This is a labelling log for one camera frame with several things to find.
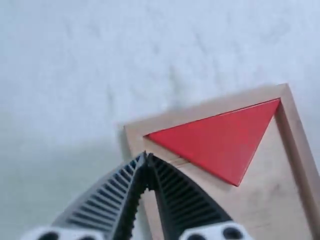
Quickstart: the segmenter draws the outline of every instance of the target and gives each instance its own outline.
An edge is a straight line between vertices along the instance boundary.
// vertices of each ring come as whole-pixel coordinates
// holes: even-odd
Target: ribbed rubber pad
[[[54,226],[94,229],[106,240],[128,240],[146,189],[145,153],[92,186],[59,216]]]
[[[165,240],[177,240],[184,230],[232,220],[194,181],[174,166],[150,154]]]

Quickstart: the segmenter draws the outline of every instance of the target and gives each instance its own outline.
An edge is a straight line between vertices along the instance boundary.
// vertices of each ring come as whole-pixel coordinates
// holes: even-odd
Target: red triangular block
[[[226,182],[239,186],[280,100],[150,133],[148,137]]]

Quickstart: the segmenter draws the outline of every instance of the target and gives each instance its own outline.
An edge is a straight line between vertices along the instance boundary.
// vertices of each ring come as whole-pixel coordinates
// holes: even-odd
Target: wooden board
[[[281,104],[239,187],[144,137],[276,98]],[[125,132],[132,156],[146,150],[179,168],[255,239],[320,239],[320,178],[287,84],[264,86],[137,121],[126,125]],[[142,199],[153,239],[164,239],[154,192],[146,192]]]

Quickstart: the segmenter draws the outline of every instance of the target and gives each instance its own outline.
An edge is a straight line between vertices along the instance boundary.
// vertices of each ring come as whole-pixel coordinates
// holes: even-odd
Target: wooden edge
[[[281,93],[277,121],[292,166],[314,238],[320,238],[320,177],[298,110],[288,85]]]
[[[126,128],[126,126],[124,126],[124,132],[132,158],[145,151],[144,135],[139,134],[134,129]]]

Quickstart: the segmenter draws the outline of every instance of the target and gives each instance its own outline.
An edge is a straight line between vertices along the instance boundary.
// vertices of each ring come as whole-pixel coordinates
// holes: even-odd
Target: white table surface
[[[318,0],[0,1],[2,239],[127,158],[123,123],[262,84],[290,84],[320,166],[319,73]]]

